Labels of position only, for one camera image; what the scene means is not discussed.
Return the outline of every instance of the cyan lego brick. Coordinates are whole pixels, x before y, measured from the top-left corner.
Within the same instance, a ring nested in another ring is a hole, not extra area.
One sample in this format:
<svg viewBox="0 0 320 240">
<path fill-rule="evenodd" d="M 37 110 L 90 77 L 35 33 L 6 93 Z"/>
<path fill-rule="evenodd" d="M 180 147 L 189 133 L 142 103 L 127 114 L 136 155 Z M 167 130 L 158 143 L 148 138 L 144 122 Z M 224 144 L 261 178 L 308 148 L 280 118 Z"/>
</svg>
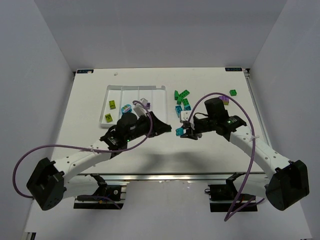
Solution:
<svg viewBox="0 0 320 240">
<path fill-rule="evenodd" d="M 191 110 L 191 106 L 190 105 L 185 105 L 184 106 L 184 110 L 185 111 L 190 111 Z"/>
<path fill-rule="evenodd" d="M 176 136 L 182 136 L 184 134 L 184 129 L 182 127 L 179 127 L 175 130 Z"/>
<path fill-rule="evenodd" d="M 130 104 L 127 104 L 127 105 L 124 105 L 122 108 L 121 108 L 121 112 L 123 114 L 125 113 L 131 113 L 132 112 L 132 107 Z"/>
<path fill-rule="evenodd" d="M 178 118 L 180 118 L 181 111 L 182 111 L 182 107 L 180 105 L 175 106 L 175 112 L 178 115 Z"/>
</svg>

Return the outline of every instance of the purple lego brick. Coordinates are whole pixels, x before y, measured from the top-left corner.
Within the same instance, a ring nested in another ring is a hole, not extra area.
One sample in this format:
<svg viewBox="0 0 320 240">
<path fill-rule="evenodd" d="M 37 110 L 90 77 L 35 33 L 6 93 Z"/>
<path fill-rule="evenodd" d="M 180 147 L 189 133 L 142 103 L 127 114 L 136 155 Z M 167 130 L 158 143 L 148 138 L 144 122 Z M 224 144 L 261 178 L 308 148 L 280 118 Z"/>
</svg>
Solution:
<svg viewBox="0 0 320 240">
<path fill-rule="evenodd" d="M 219 99 L 222 100 L 224 105 L 229 105 L 229 98 L 226 96 L 219 96 Z"/>
</svg>

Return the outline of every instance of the lego brick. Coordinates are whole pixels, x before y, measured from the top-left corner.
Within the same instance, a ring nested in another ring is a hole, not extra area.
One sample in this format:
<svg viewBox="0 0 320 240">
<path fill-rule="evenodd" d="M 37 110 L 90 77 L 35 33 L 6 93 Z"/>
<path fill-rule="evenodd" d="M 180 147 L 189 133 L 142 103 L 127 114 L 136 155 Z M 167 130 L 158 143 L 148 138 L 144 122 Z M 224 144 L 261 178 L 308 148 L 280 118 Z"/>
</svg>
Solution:
<svg viewBox="0 0 320 240">
<path fill-rule="evenodd" d="M 231 96 L 237 96 L 237 91 L 235 89 L 230 90 Z"/>
<path fill-rule="evenodd" d="M 109 106 L 110 106 L 110 109 L 116 109 L 116 103 L 115 103 L 115 100 L 111 100 L 111 101 L 109 101 Z"/>
<path fill-rule="evenodd" d="M 184 99 L 189 94 L 190 94 L 190 92 L 188 90 L 184 90 L 182 93 L 180 93 L 179 97 Z"/>
<path fill-rule="evenodd" d="M 191 106 L 190 105 L 185 105 L 184 106 L 184 110 L 185 111 L 190 111 L 191 110 Z"/>
<path fill-rule="evenodd" d="M 183 106 L 190 105 L 187 98 L 182 99 Z"/>
<path fill-rule="evenodd" d="M 178 97 L 179 97 L 179 93 L 177 90 L 174 90 L 174 100 L 178 100 Z"/>
<path fill-rule="evenodd" d="M 222 100 L 224 105 L 229 105 L 229 98 L 226 96 L 220 96 L 219 99 Z"/>
<path fill-rule="evenodd" d="M 123 114 L 125 113 L 131 113 L 132 112 L 132 107 L 130 104 L 127 104 L 127 105 L 124 105 L 122 108 L 121 108 L 121 112 Z"/>
<path fill-rule="evenodd" d="M 178 115 L 178 118 L 180 118 L 181 111 L 182 111 L 182 107 L 180 105 L 175 106 L 175 112 Z"/>
<path fill-rule="evenodd" d="M 182 127 L 179 127 L 175 130 L 175 135 L 176 136 L 181 136 L 184 134 L 184 129 Z"/>
<path fill-rule="evenodd" d="M 146 104 L 148 103 L 148 100 L 145 99 L 145 98 L 141 98 L 141 99 L 139 100 L 139 102 L 146 106 Z"/>
<path fill-rule="evenodd" d="M 178 100 L 176 101 L 176 104 L 179 104 L 179 105 L 180 105 L 180 104 L 181 104 L 181 101 L 182 101 L 182 98 L 179 96 L 179 97 L 178 97 Z"/>
<path fill-rule="evenodd" d="M 104 115 L 104 117 L 107 123 L 111 123 L 113 121 L 110 113 Z"/>
</svg>

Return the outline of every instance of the white table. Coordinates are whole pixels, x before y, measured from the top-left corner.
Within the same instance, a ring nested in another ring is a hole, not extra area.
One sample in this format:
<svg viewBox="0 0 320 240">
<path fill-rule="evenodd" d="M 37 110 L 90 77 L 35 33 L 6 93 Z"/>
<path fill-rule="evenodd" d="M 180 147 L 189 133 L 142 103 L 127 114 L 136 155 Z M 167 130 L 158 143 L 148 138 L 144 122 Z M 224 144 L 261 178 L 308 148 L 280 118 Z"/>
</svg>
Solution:
<svg viewBox="0 0 320 240">
<path fill-rule="evenodd" d="M 75 76 L 59 144 L 87 147 L 105 134 L 99 117 L 108 85 L 164 85 L 173 130 L 181 126 L 174 90 L 188 89 L 192 106 L 210 92 L 236 89 L 234 98 L 251 117 L 256 134 L 262 136 L 243 72 L 225 72 L 224 68 L 95 69 L 92 74 Z M 230 115 L 245 120 L 234 103 L 226 108 Z M 205 112 L 203 104 L 197 112 Z M 140 140 L 132 141 L 131 146 Z M 74 152 L 56 148 L 52 159 Z M 210 212 L 209 198 L 204 194 L 207 176 L 222 175 L 200 173 L 245 172 L 248 164 L 247 155 L 216 133 L 205 133 L 198 141 L 166 133 L 85 171 L 107 173 L 104 178 L 109 180 L 153 180 L 130 181 L 122 210 L 73 209 L 74 198 L 67 198 L 55 208 L 42 211 L 33 201 L 25 231 L 36 232 L 35 240 L 310 238 L 300 203 L 282 212 L 265 202 L 258 206 L 258 212 L 240 212 L 228 222 L 223 222 L 225 213 Z M 261 171 L 256 164 L 252 170 Z M 172 179 L 184 181 L 160 181 Z"/>
<path fill-rule="evenodd" d="M 100 174 L 175 174 L 175 173 L 233 173 L 245 172 L 249 157 L 240 149 L 214 132 L 203 134 L 198 141 L 181 139 L 175 129 L 181 127 L 175 112 L 174 91 L 187 89 L 190 105 L 211 92 L 229 94 L 236 89 L 234 98 L 244 107 L 254 124 L 256 135 L 262 137 L 257 113 L 242 71 L 226 72 L 224 68 L 129 68 L 95 69 L 93 73 L 77 73 L 68 101 L 58 144 L 88 147 L 106 133 L 99 118 L 108 85 L 165 86 L 167 92 L 168 124 L 172 132 L 148 139 L 138 148 L 97 164 L 84 173 Z M 246 122 L 242 111 L 231 102 L 226 106 L 231 116 L 238 115 Z M 202 103 L 197 112 L 206 113 Z M 138 138 L 128 144 L 135 145 Z M 52 160 L 76 150 L 56 148 Z M 252 171 L 262 171 L 256 164 Z"/>
</svg>

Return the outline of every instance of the cable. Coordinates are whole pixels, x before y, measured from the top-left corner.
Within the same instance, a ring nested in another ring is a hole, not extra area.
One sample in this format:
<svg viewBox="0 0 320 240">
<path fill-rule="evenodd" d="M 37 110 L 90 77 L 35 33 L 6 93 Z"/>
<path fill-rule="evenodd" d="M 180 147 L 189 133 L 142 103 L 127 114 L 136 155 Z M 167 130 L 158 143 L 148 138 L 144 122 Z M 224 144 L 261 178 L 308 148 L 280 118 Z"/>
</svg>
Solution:
<svg viewBox="0 0 320 240">
<path fill-rule="evenodd" d="M 201 113 L 201 112 L 196 112 L 194 115 L 197 115 L 197 114 L 203 115 L 203 116 L 205 116 L 205 117 L 208 117 L 208 116 L 209 116 L 208 114 L 204 114 L 204 113 Z"/>
<path fill-rule="evenodd" d="M 137 104 L 140 104 L 144 110 L 146 111 L 149 119 L 150 119 L 150 130 L 149 132 L 147 133 L 147 135 L 145 136 L 145 138 L 139 142 L 138 144 L 132 146 L 132 147 L 129 147 L 127 149 L 120 149 L 120 150 L 101 150 L 101 149 L 95 149 L 94 152 L 95 153 L 122 153 L 122 152 L 127 152 L 127 151 L 130 151 L 132 149 L 135 149 L 136 147 L 140 146 L 141 144 L 143 144 L 147 139 L 148 137 L 150 136 L 151 132 L 152 132 L 152 129 L 153 129 L 153 121 L 152 121 L 152 117 L 147 109 L 147 107 L 145 105 L 142 104 L 142 102 L 140 101 L 133 101 L 133 103 L 137 103 Z M 18 170 L 18 167 L 20 165 L 20 163 L 26 158 L 26 156 L 28 156 L 29 154 L 37 151 L 37 150 L 40 150 L 40 149 L 45 149 L 45 148 L 66 148 L 66 149 L 77 149 L 77 150 L 82 150 L 82 151 L 85 151 L 85 152 L 91 152 L 91 148 L 86 148 L 86 147 L 80 147 L 80 146 L 71 146 L 71 145 L 62 145 L 62 144 L 48 144 L 48 145 L 42 145 L 42 146 L 38 146 L 38 147 L 35 147 L 33 149 L 31 149 L 30 151 L 26 152 L 20 159 L 19 161 L 15 164 L 14 166 L 14 169 L 13 169 L 13 174 L 12 174 L 12 184 L 13 184 L 13 188 L 14 190 L 16 191 L 17 194 L 19 194 L 20 196 L 24 197 L 24 198 L 28 198 L 28 199 L 33 199 L 34 197 L 33 196 L 29 196 L 29 195 L 26 195 L 24 193 L 22 193 L 18 187 L 17 187 L 17 181 L 16 181 L 16 175 L 17 175 L 17 170 Z"/>
<path fill-rule="evenodd" d="M 112 202 L 118 209 L 121 210 L 121 207 L 119 207 L 119 205 L 118 205 L 115 201 L 113 201 L 112 199 L 110 199 L 110 198 L 107 197 L 107 196 L 80 195 L 79 197 L 82 197 L 82 198 L 105 199 L 105 200 L 108 200 L 109 202 Z"/>
<path fill-rule="evenodd" d="M 254 125 L 253 125 L 253 123 L 252 123 L 249 115 L 247 114 L 247 112 L 244 110 L 244 108 L 243 108 L 236 100 L 234 100 L 232 97 L 230 97 L 230 96 L 228 96 L 228 95 L 226 95 L 226 94 L 224 94 L 224 93 L 212 92 L 212 93 L 209 93 L 209 94 L 203 96 L 203 97 L 200 98 L 199 101 L 194 105 L 194 107 L 193 107 L 190 115 L 193 116 L 193 114 L 194 114 L 194 112 L 195 112 L 195 110 L 196 110 L 196 107 L 200 104 L 200 102 L 201 102 L 203 99 L 205 99 L 205 98 L 207 98 L 207 97 L 209 97 L 209 96 L 212 96 L 212 95 L 225 96 L 225 97 L 227 97 L 228 99 L 230 99 L 231 101 L 233 101 L 233 102 L 242 110 L 242 112 L 244 113 L 245 117 L 248 119 L 249 125 L 250 125 L 250 127 L 251 127 L 251 134 L 252 134 L 253 136 L 255 135 Z M 237 208 L 236 210 L 234 210 L 233 212 L 231 212 L 231 211 L 234 209 L 234 207 L 235 207 L 235 205 L 236 205 L 236 203 L 237 203 L 237 200 L 239 199 L 239 196 L 240 196 L 242 190 L 244 189 L 244 187 L 245 187 L 245 185 L 246 185 L 246 182 L 247 182 L 247 180 L 248 180 L 248 177 L 249 177 L 249 174 L 250 174 L 252 165 L 254 164 L 255 152 L 256 152 L 256 139 L 253 138 L 253 139 L 252 139 L 252 152 L 251 152 L 250 163 L 249 163 L 248 169 L 247 169 L 247 171 L 246 171 L 245 177 L 244 177 L 244 179 L 243 179 L 243 182 L 242 182 L 242 184 L 241 184 L 241 186 L 240 186 L 240 188 L 239 188 L 239 190 L 238 190 L 238 193 L 236 194 L 236 196 L 235 196 L 235 198 L 234 198 L 234 200 L 233 200 L 233 202 L 232 202 L 232 204 L 231 204 L 231 206 L 230 206 L 227 214 L 225 215 L 225 218 L 224 218 L 224 221 L 225 221 L 225 222 L 228 221 L 235 213 L 237 213 L 239 210 L 241 210 L 242 208 L 244 208 L 245 206 L 247 206 L 247 205 L 252 201 L 252 200 L 249 200 L 248 202 L 246 202 L 245 204 L 243 204 L 241 207 L 239 207 L 239 208 Z"/>
<path fill-rule="evenodd" d="M 260 203 L 262 203 L 264 200 L 265 200 L 265 199 L 264 199 L 264 198 L 262 198 L 260 201 L 250 204 L 250 206 L 249 206 L 249 207 L 257 206 L 257 205 L 259 205 Z"/>
</svg>

